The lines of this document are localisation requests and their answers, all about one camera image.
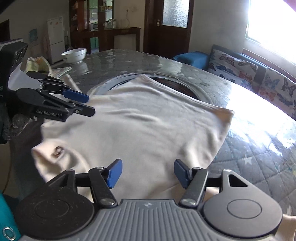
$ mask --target gray glove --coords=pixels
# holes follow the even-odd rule
[[[9,118],[5,103],[0,103],[0,122],[4,124],[2,138],[11,140],[18,136],[32,119],[23,114],[16,114],[12,119]]]

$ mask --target wooden door frame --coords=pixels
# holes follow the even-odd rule
[[[152,24],[153,13],[154,13],[154,1],[157,0],[145,0],[145,20],[144,20],[144,39],[143,39],[143,52],[148,52],[148,40],[149,40],[149,24]],[[193,8],[194,0],[189,0],[189,12],[188,12],[188,24],[187,24],[187,35],[186,35],[186,49],[189,50],[189,42],[191,36],[191,27],[193,19]]]

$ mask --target sofa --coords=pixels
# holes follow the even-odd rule
[[[238,84],[296,120],[296,84],[255,59],[218,45],[213,45],[211,54],[207,56],[197,51],[173,59],[186,64],[193,63],[195,67],[199,66],[200,69]]]
[[[266,73],[266,69],[268,68],[266,65],[258,62],[255,59],[252,59],[244,54],[234,52],[232,50],[221,47],[219,45],[213,45],[211,53],[213,52],[213,50],[219,50],[219,51],[224,52],[228,55],[231,55],[232,57],[242,59],[244,61],[248,61],[248,62],[251,62],[251,63],[257,65],[258,70],[257,70],[256,75],[254,77],[254,80],[252,83],[252,88],[255,93],[257,93],[259,91],[260,85],[262,84],[265,73]],[[177,55],[177,56],[173,57],[173,60],[175,60],[177,62],[184,63],[184,64],[189,64],[189,65],[194,66],[199,69],[207,70],[208,66],[209,66],[209,58],[210,58],[210,55],[196,51],[196,52]]]

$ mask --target wooden cabinet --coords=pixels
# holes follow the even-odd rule
[[[136,51],[140,51],[140,28],[104,29],[113,18],[114,0],[69,0],[71,46],[105,51],[114,48],[114,36],[135,34]]]

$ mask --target ribbed gray grip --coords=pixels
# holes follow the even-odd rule
[[[262,240],[271,240],[272,236]],[[23,236],[21,241],[35,239]],[[215,232],[193,209],[174,200],[128,200],[116,208],[103,209],[80,233],[64,241],[226,241],[235,240]]]

